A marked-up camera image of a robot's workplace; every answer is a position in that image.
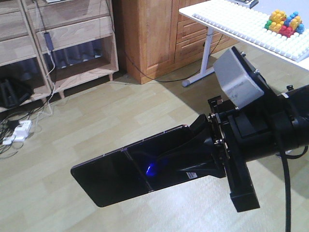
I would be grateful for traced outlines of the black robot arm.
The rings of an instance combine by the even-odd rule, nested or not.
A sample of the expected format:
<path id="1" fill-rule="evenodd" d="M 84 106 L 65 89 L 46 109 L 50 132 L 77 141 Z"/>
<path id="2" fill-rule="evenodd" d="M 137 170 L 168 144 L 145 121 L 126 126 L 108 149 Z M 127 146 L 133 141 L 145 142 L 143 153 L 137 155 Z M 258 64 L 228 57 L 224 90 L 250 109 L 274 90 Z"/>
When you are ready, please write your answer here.
<path id="1" fill-rule="evenodd" d="M 260 75 L 262 97 L 238 109 L 220 96 L 209 99 L 209 116 L 190 126 L 193 138 L 161 154 L 149 169 L 166 187 L 191 178 L 226 177 L 238 212 L 259 208 L 247 162 L 278 154 L 283 162 L 286 202 L 290 202 L 287 150 L 309 146 L 309 88 L 277 95 Z"/>

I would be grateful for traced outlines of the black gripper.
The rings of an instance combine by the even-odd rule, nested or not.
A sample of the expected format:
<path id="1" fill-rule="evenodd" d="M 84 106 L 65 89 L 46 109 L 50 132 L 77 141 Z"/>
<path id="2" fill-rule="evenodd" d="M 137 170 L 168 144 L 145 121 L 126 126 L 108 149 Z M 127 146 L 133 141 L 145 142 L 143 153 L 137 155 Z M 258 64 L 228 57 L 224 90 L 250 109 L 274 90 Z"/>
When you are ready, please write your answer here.
<path id="1" fill-rule="evenodd" d="M 260 205 L 246 163 L 279 151 L 275 117 L 282 116 L 282 97 L 263 96 L 242 109 L 231 100 L 223 101 L 221 96 L 208 103 L 213 139 L 208 118 L 199 115 L 189 126 L 196 135 L 156 160 L 156 177 L 227 177 L 236 211 L 257 209 Z"/>

